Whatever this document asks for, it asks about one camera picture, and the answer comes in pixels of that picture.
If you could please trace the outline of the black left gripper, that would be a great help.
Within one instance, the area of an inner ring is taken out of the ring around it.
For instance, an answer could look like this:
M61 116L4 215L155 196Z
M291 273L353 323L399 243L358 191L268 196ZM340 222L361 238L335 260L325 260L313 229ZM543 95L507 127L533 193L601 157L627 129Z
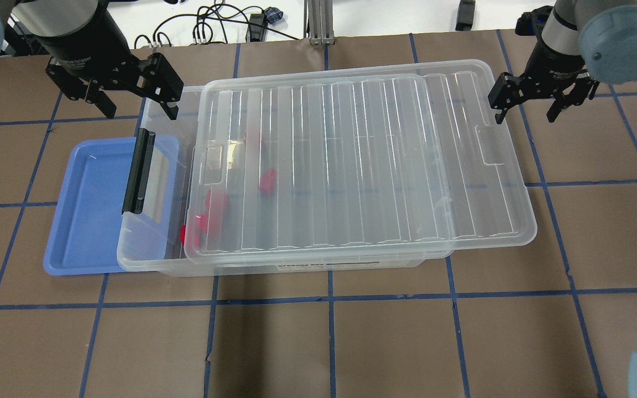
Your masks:
M108 119L116 116L116 104L104 91L128 91L155 101L166 116L174 121L184 90L182 78L162 53L152 53L145 59L125 54L114 60L88 56L81 60L64 61L51 57L46 75L66 98L84 100L96 106Z

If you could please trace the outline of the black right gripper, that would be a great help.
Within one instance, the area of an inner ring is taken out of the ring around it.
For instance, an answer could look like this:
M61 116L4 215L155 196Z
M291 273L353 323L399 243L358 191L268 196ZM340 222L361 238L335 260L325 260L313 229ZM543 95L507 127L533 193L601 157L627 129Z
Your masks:
M508 110L530 100L553 98L546 118L554 123L561 113L580 106L595 97L600 82L592 78L581 56L534 55L524 72L514 76L504 72L488 93L488 101L496 112L497 124L503 124Z

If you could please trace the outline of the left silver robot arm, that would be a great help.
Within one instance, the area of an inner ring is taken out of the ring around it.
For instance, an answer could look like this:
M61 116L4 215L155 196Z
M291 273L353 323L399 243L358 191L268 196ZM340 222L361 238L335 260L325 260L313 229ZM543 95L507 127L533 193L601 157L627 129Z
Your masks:
M48 51L45 72L66 98L96 106L114 118L108 91L127 91L157 102L170 120L184 82L164 55L134 56L106 1L0 1L0 50L14 15Z

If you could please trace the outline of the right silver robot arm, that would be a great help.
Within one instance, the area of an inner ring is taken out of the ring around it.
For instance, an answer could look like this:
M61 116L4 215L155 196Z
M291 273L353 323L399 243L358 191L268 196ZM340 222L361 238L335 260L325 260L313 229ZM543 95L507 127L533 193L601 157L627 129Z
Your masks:
M637 1L557 1L524 12L515 33L536 43L523 73L501 73L488 93L498 124L510 109L544 99L553 123L592 100L599 84L637 81Z

